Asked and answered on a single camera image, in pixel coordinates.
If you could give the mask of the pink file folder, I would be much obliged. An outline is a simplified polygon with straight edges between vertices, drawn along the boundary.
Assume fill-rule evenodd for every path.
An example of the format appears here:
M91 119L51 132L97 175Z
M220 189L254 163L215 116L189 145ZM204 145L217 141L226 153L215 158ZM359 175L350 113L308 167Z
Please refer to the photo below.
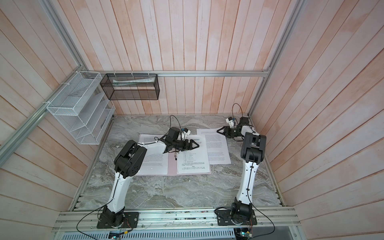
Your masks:
M177 174L177 161L175 161L175 153L168 153L168 154L169 154L168 174L166 176L181 176Z

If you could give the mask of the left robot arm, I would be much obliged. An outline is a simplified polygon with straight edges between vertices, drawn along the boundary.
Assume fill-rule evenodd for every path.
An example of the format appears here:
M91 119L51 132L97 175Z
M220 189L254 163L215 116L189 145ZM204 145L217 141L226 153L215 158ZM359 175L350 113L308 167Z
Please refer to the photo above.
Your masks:
M114 160L115 180L109 201L101 207L103 212L98 217L98 229L118 229L128 225L125 211L125 198L129 185L144 161L146 155L168 154L195 150L200 145L187 139L187 129L169 128L160 138L152 142L135 142L129 140Z

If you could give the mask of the printed paper sheets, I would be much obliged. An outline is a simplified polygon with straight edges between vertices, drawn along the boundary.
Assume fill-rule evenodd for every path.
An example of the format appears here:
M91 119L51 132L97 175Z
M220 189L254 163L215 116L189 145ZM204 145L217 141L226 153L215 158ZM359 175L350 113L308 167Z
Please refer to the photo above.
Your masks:
M199 145L199 147L194 150L183 151L178 154L177 174L210 174L211 168L205 135L189 135L187 136L187 140L193 140Z

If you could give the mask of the printed paper sheet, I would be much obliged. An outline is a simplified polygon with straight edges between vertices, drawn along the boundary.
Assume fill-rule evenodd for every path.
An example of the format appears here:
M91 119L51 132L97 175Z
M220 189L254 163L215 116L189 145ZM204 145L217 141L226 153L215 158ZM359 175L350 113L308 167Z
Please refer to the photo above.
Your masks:
M138 143L141 147L145 147L147 152L137 175L166 176L168 174L169 154L165 153L166 145L158 138L160 136L140 135Z
M206 137L206 145L210 165L229 165L231 159L227 139L217 133L218 129L197 129L198 135Z

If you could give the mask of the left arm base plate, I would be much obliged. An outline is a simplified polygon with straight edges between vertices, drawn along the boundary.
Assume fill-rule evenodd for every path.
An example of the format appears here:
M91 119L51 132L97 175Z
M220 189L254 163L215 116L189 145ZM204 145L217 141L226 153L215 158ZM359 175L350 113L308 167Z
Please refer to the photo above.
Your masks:
M102 213L97 229L135 229L138 225L139 212Z

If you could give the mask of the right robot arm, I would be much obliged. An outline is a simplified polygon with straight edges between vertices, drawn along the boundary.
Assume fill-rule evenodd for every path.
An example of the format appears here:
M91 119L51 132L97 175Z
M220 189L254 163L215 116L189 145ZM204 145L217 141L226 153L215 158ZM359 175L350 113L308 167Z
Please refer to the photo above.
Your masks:
M241 138L243 143L241 149L241 158L243 159L242 182L230 212L230 220L234 224L240 225L249 223L253 216L254 182L259 165L265 158L267 137L259 134L250 125L248 117L241 117L238 124L236 124L234 117L228 117L226 122L228 125L218 129L217 133L228 139Z

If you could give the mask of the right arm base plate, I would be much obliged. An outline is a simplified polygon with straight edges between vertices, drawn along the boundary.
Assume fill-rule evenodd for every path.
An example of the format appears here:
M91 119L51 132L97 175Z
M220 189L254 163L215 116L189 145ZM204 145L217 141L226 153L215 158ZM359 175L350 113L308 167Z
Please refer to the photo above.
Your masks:
M231 215L229 209L217 209L214 211L217 216L217 223L219 226L238 226L238 225L257 225L256 214L252 211L251 218L247 220L246 217L240 215Z

